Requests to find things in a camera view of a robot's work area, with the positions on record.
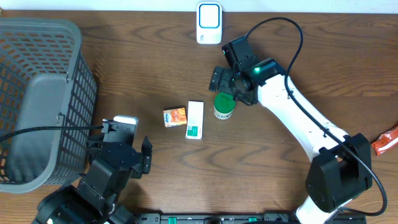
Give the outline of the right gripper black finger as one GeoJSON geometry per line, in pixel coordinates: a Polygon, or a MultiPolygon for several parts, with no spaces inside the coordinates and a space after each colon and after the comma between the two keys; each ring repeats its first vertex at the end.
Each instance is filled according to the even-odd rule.
{"type": "Polygon", "coordinates": [[[218,87],[217,90],[220,92],[229,92],[229,81],[230,81],[230,69],[216,67],[216,72],[218,75],[218,87]]]}
{"type": "Polygon", "coordinates": [[[218,90],[219,81],[220,81],[220,73],[217,72],[216,70],[213,70],[213,74],[211,76],[209,84],[209,90],[212,92],[216,92],[218,90]]]}

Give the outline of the green lid white jar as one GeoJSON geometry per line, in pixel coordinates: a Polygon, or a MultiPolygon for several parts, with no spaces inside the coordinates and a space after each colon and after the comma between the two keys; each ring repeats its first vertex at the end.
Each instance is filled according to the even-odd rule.
{"type": "Polygon", "coordinates": [[[235,109],[236,102],[233,96],[226,93],[218,93],[214,100],[214,115],[218,119],[229,119],[235,109]]]}

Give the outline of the white green medicine box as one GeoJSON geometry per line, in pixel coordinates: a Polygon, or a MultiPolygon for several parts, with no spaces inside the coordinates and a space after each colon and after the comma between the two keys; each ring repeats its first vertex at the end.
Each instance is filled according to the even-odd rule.
{"type": "Polygon", "coordinates": [[[204,102],[189,101],[186,139],[200,140],[203,138],[204,102]]]}

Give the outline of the orange tissue pack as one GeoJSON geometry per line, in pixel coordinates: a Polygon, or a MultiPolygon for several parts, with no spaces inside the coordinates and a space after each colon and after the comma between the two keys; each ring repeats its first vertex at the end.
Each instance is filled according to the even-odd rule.
{"type": "Polygon", "coordinates": [[[175,108],[163,110],[164,125],[166,128],[182,126],[187,124],[187,115],[185,108],[175,108]]]}

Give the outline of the orange chocolate bar wrapper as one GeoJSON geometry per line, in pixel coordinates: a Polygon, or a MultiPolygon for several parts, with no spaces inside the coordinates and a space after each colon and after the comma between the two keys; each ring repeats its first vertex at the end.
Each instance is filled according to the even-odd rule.
{"type": "Polygon", "coordinates": [[[381,134],[372,144],[377,156],[397,145],[397,126],[381,134]]]}

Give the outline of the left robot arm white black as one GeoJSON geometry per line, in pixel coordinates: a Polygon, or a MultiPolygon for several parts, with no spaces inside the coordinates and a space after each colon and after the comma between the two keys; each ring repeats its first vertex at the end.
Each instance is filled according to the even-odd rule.
{"type": "Polygon", "coordinates": [[[133,148],[138,120],[118,115],[104,120],[101,134],[87,141],[90,167],[77,186],[64,185],[37,207],[34,223],[136,223],[137,215],[118,205],[130,179],[150,172],[152,144],[133,148]]]}

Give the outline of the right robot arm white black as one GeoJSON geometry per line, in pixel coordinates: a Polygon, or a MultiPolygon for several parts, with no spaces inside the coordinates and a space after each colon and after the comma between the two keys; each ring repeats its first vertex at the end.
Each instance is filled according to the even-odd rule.
{"type": "Polygon", "coordinates": [[[296,89],[273,58],[259,60],[245,36],[222,46],[229,68],[215,67],[209,89],[271,111],[310,160],[308,197],[296,210],[300,223],[326,223],[373,185],[371,145],[325,118],[296,89]]]}

